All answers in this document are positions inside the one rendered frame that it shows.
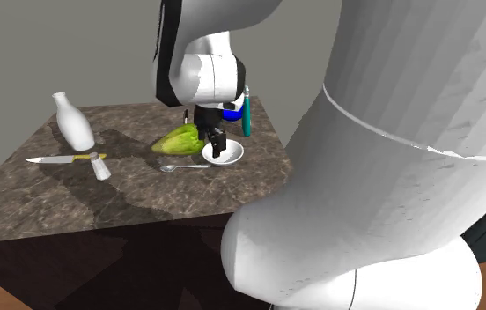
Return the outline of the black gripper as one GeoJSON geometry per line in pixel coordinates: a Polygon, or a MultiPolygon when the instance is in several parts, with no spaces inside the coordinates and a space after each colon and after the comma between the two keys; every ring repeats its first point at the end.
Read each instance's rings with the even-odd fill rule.
{"type": "Polygon", "coordinates": [[[226,149],[226,134],[217,130],[222,120],[223,112],[221,109],[195,107],[194,125],[198,130],[198,138],[210,137],[213,158],[217,158],[221,150],[226,149]]]}

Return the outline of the white bowl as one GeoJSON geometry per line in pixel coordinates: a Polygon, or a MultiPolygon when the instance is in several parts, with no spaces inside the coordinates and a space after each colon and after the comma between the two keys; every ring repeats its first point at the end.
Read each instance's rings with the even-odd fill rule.
{"type": "Polygon", "coordinates": [[[213,148],[211,143],[207,143],[202,148],[203,158],[215,166],[229,166],[236,163],[244,155],[244,147],[237,141],[227,139],[226,148],[220,152],[217,158],[213,157],[213,148]]]}

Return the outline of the blue bowl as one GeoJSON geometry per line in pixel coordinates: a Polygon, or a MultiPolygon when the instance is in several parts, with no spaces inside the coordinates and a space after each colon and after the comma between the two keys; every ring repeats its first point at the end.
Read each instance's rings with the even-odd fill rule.
{"type": "Polygon", "coordinates": [[[240,107],[239,110],[224,109],[222,116],[225,121],[236,122],[237,120],[240,120],[242,118],[243,111],[243,107],[240,107]]]}

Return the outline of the green lettuce head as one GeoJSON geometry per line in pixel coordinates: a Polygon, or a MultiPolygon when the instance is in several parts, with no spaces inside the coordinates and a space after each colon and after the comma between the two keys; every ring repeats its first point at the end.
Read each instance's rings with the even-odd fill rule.
{"type": "Polygon", "coordinates": [[[205,145],[199,139],[197,127],[186,123],[161,137],[151,150],[165,155],[192,155],[199,153],[205,145]]]}

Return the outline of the silver spoon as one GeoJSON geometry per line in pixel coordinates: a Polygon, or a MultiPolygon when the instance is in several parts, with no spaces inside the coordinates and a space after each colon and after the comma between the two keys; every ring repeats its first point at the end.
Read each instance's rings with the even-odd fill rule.
{"type": "Polygon", "coordinates": [[[170,173],[175,171],[178,168],[194,168],[194,169],[203,169],[209,168],[210,165],[164,165],[159,168],[161,172],[170,173]]]}

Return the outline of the white salt shaker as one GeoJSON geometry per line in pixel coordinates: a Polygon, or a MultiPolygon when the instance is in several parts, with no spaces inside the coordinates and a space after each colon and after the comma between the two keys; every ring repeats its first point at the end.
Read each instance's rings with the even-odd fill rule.
{"type": "Polygon", "coordinates": [[[89,154],[89,157],[91,160],[92,169],[95,173],[95,177],[97,180],[104,181],[111,177],[111,172],[107,168],[107,165],[103,160],[104,157],[102,154],[92,152],[89,154]]]}

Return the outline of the white bottle vase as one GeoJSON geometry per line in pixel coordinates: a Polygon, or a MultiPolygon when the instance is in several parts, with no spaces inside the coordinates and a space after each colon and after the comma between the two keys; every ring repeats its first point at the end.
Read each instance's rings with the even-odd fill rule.
{"type": "Polygon", "coordinates": [[[75,151],[90,150],[95,141],[84,114],[70,103],[65,92],[56,92],[52,98],[57,106],[56,122],[64,139],[75,151]]]}

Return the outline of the marble topped dark counter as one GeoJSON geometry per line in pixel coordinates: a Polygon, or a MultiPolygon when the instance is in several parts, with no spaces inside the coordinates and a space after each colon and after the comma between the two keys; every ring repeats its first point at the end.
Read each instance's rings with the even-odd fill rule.
{"type": "Polygon", "coordinates": [[[225,167],[198,155],[161,157],[151,145],[181,125],[181,107],[159,103],[87,107],[96,151],[111,177],[86,161],[34,164],[68,155],[47,120],[0,166],[0,286],[32,310],[269,310],[233,290],[219,246],[242,204],[277,190],[291,173],[259,100],[252,133],[226,125],[244,155],[225,167]]]}

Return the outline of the yellow handled knife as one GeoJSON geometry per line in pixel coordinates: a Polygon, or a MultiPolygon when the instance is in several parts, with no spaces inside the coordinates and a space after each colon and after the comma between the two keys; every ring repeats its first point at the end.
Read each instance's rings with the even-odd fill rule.
{"type": "Polygon", "coordinates": [[[57,155],[27,158],[26,162],[34,164],[69,164],[76,161],[95,162],[107,157],[105,153],[77,154],[77,155],[57,155]]]}

